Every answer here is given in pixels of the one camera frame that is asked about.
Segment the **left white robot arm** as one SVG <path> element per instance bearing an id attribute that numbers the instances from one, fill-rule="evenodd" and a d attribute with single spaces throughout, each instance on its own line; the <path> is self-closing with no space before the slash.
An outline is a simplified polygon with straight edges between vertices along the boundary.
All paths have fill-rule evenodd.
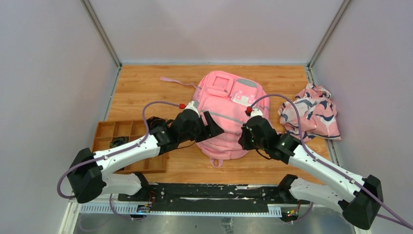
<path id="1" fill-rule="evenodd" d="M 198 143 L 223 133 L 208 111 L 200 115 L 185 109 L 175 119 L 167 120 L 137 140 L 103 151 L 80 150 L 65 177 L 80 204 L 103 194 L 126 194 L 144 201 L 149 196 L 149 188 L 143 184 L 143 178 L 137 173 L 117 174 L 117 170 L 174 151 L 183 142 Z"/>

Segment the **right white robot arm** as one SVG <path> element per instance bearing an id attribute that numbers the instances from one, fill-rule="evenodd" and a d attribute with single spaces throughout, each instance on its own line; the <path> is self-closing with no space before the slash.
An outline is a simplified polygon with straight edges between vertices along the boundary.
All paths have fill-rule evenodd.
<path id="1" fill-rule="evenodd" d="M 263 150 L 268 159 L 304 170 L 324 183 L 317 185 L 296 175 L 286 175 L 278 190 L 283 203 L 307 200 L 341 213 L 360 229 L 371 228 L 383 202 L 377 177 L 363 177 L 333 164 L 290 134 L 278 134 L 261 116 L 251 117 L 242 125 L 239 144 L 246 150 Z"/>

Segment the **pink student backpack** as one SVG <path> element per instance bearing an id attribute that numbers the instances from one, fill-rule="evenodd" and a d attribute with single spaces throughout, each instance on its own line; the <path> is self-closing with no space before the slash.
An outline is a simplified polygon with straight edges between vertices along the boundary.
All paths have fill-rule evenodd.
<path id="1" fill-rule="evenodd" d="M 195 88 L 193 105 L 202 114 L 208 111 L 213 120 L 224 130 L 214 138 L 197 143 L 210 159 L 212 167 L 221 167 L 225 160 L 244 157 L 248 151 L 238 143 L 241 127 L 249 117 L 245 111 L 253 106 L 263 117 L 270 119 L 270 99 L 263 87 L 253 81 L 224 71 L 208 73 Z"/>

